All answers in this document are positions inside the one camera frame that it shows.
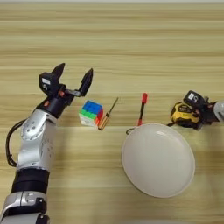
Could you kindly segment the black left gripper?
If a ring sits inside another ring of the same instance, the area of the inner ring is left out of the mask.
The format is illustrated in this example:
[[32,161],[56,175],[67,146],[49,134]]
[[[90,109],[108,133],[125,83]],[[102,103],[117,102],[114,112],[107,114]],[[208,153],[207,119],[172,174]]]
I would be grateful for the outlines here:
[[[65,63],[61,63],[52,70],[52,74],[57,80],[63,74],[65,65]],[[46,94],[46,98],[37,106],[37,109],[59,118],[75,97],[82,97],[87,94],[92,84],[93,76],[94,70],[89,69],[81,81],[80,88],[75,90],[68,89],[65,84],[41,84],[40,88]]]

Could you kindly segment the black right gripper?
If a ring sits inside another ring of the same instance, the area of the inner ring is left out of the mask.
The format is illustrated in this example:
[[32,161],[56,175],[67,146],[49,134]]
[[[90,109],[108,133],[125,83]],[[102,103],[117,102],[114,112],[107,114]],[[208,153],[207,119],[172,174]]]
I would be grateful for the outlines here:
[[212,123],[218,122],[218,118],[214,113],[214,106],[216,102],[210,102],[207,96],[201,96],[199,98],[199,122],[194,122],[193,120],[187,120],[186,124],[188,128],[194,130],[200,130],[203,125],[211,125]]

